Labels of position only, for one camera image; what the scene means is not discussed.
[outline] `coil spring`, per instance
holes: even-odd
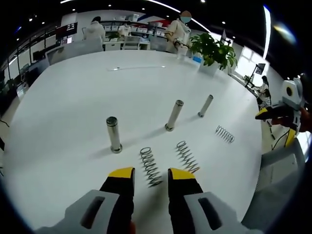
[[[217,136],[220,136],[222,139],[224,139],[227,143],[232,143],[235,140],[235,137],[220,125],[216,128],[215,133]]]
[[[181,155],[180,158],[182,159],[182,162],[184,162],[183,166],[185,166],[185,170],[194,173],[200,169],[200,167],[197,167],[198,164],[196,163],[194,156],[191,156],[192,153],[190,152],[189,147],[186,145],[186,141],[180,141],[176,145],[176,148],[179,152],[178,155]]]
[[[145,147],[140,150],[141,159],[145,168],[147,179],[149,180],[149,188],[162,183],[161,176],[157,176],[160,172],[157,172],[158,167],[154,162],[152,149]]]

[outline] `metal pin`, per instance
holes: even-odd
[[[122,151],[122,145],[119,140],[118,121],[116,117],[106,119],[108,135],[111,140],[111,150],[114,154],[119,154]]]
[[[198,116],[203,118],[205,115],[205,112],[207,111],[208,107],[210,106],[211,102],[213,101],[214,97],[212,95],[209,95],[203,108],[201,108],[200,112],[198,112]]]
[[[166,123],[165,125],[165,129],[169,132],[171,132],[174,127],[175,127],[175,122],[177,120],[177,117],[179,116],[180,114],[180,111],[182,109],[182,106],[183,106],[184,102],[181,101],[181,100],[177,100],[175,102],[175,106],[171,112],[171,115],[170,115],[170,118],[168,120],[168,123]]]

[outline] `green leaves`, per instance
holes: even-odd
[[[215,61],[224,70],[228,65],[237,66],[236,54],[233,47],[225,45],[221,41],[215,41],[209,33],[203,33],[191,38],[193,53],[201,53],[204,58],[204,65],[211,66]]]

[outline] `woman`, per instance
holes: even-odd
[[[130,21],[127,21],[124,25],[120,26],[118,29],[118,33],[123,39],[127,36],[131,36]]]
[[[268,78],[266,76],[263,76],[262,80],[263,84],[257,88],[258,91],[257,103],[259,109],[271,105],[271,94],[269,91]]]
[[[187,47],[191,30],[185,23],[191,20],[192,16],[188,11],[181,13],[179,18],[172,21],[165,32],[168,39],[166,51],[177,54],[179,47]]]
[[[83,38],[85,40],[101,38],[102,41],[105,41],[105,30],[103,26],[100,24],[101,17],[97,16],[92,21],[91,24],[84,31]]]

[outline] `white tabletop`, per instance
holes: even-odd
[[[207,96],[214,100],[197,116]],[[184,106],[172,132],[164,130],[174,103]],[[201,169],[195,176],[242,220],[260,169],[261,130],[254,96],[218,71],[156,51],[110,51],[71,58],[48,67],[30,87],[10,127],[4,155],[6,186],[33,229],[52,226],[89,190],[100,189],[119,168],[136,168],[137,233],[171,234],[167,182],[148,188],[139,156],[151,147],[164,181],[170,167],[183,168],[176,144],[185,140]],[[105,120],[116,116],[123,151],[110,149]],[[232,144],[215,135],[222,125]]]

